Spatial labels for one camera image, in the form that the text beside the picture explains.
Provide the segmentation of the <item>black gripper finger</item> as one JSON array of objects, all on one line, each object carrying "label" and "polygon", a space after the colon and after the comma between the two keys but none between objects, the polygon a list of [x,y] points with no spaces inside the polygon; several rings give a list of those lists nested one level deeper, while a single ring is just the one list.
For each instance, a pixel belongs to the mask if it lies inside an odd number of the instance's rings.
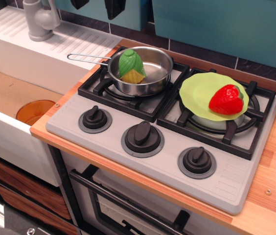
[{"label": "black gripper finger", "polygon": [[89,3],[89,0],[70,0],[70,2],[76,10],[79,10],[80,8],[85,6],[87,3]]},{"label": "black gripper finger", "polygon": [[125,10],[126,0],[104,0],[109,20],[113,20]]}]

